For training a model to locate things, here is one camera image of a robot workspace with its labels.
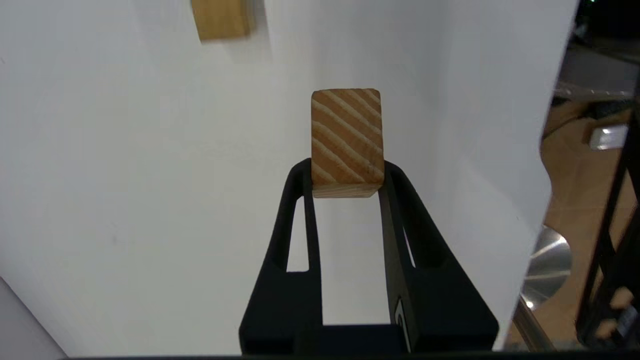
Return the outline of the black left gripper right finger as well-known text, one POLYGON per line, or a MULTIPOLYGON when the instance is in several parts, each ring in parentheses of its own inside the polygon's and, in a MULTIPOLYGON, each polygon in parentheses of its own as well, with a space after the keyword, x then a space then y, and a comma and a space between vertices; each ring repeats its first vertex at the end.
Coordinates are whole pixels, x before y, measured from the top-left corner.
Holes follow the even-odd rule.
POLYGON ((391 322, 410 353, 491 351, 499 324, 404 171, 378 191, 391 322))

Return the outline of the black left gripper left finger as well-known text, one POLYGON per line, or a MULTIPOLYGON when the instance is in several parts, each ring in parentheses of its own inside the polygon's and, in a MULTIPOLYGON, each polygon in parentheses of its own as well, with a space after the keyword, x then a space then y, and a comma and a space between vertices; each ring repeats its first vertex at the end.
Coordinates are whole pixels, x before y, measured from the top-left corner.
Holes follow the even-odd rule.
POLYGON ((311 181, 311 160, 290 169, 238 339, 244 355, 294 354, 297 336, 323 325, 322 269, 311 181), (287 270, 297 202, 304 205, 308 269, 287 270))

